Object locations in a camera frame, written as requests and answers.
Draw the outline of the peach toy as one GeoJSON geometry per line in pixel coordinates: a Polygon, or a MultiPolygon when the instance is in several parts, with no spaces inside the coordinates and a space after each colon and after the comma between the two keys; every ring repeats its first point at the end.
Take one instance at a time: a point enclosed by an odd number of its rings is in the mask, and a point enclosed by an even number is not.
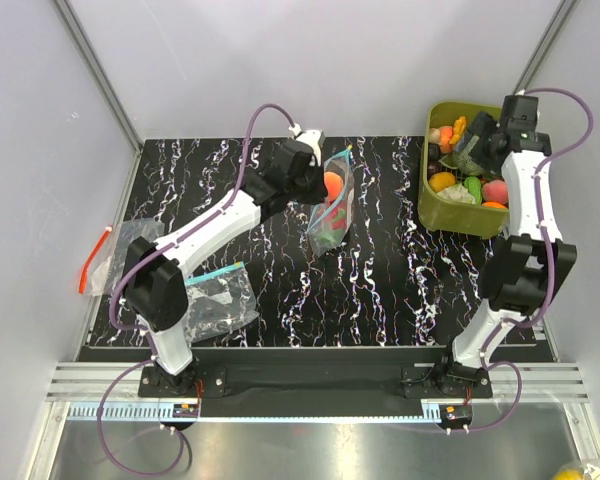
{"type": "Polygon", "coordinates": [[[485,202],[508,204],[508,188],[503,180],[493,180],[482,186],[482,197],[485,202]]]}
{"type": "Polygon", "coordinates": [[[327,200],[333,203],[343,191],[344,180],[338,173],[330,171],[324,173],[323,180],[327,190],[327,200]]]}

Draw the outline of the clear bag teal zipper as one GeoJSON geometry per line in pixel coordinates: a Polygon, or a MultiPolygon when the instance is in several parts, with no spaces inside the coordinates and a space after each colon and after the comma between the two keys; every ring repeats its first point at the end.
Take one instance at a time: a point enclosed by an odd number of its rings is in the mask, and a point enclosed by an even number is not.
{"type": "Polygon", "coordinates": [[[352,161],[349,145],[324,164],[327,197],[313,208],[307,227],[309,245],[316,257],[340,247],[352,224],[355,193],[352,161]]]}

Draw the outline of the red dragon fruit toy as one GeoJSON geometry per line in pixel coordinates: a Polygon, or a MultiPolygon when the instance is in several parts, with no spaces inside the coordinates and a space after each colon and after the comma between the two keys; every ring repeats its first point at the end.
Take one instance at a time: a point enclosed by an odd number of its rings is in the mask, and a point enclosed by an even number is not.
{"type": "Polygon", "coordinates": [[[323,242],[339,244],[347,231],[347,207],[338,205],[318,222],[317,238],[323,242]]]}

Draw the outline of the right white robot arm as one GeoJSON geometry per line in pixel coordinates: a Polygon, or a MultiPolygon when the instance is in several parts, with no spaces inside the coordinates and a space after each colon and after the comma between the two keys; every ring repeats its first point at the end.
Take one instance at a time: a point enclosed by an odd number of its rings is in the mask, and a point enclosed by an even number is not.
{"type": "Polygon", "coordinates": [[[544,317],[577,259],[553,215],[549,167],[555,154],[549,136],[537,129],[538,103],[523,93],[508,95],[498,120],[469,129],[478,135],[473,160],[507,186],[509,220],[504,243],[479,275],[478,310],[427,375],[443,396],[486,389],[495,349],[512,329],[544,317]]]}

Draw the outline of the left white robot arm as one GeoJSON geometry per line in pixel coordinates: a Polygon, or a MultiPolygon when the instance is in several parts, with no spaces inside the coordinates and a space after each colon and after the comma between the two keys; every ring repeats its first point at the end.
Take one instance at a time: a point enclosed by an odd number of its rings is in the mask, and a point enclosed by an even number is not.
{"type": "Polygon", "coordinates": [[[150,339],[161,384],[176,396],[195,386],[194,357],[185,334],[185,282],[198,266],[234,238],[296,202],[327,197],[324,134],[306,130],[279,145],[272,160],[245,173],[220,202],[184,227],[149,242],[134,240],[118,289],[150,339]]]}

